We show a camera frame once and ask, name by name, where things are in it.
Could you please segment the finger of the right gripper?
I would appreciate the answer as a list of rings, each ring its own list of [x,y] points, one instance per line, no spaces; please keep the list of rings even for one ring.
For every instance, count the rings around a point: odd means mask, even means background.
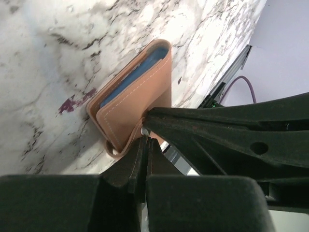
[[[309,179],[286,178],[259,181],[269,210],[309,213]]]
[[[206,109],[155,108],[144,127],[201,175],[276,184],[309,181],[309,95]]]

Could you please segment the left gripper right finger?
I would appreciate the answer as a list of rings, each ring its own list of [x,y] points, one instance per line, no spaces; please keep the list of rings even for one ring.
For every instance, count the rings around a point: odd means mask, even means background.
[[[262,189],[243,176],[185,176],[147,143],[146,202],[152,232],[272,232]]]

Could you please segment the tan leather card holder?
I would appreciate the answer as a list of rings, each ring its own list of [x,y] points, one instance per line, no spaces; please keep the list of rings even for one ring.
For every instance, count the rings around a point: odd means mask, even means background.
[[[111,157],[123,157],[142,137],[150,109],[171,107],[171,49],[167,40],[151,41],[88,102],[86,111]]]

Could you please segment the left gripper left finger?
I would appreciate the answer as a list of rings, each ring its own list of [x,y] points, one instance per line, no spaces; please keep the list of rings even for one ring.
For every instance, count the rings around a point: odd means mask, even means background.
[[[0,179],[3,232],[139,232],[147,137],[101,174],[6,175]]]

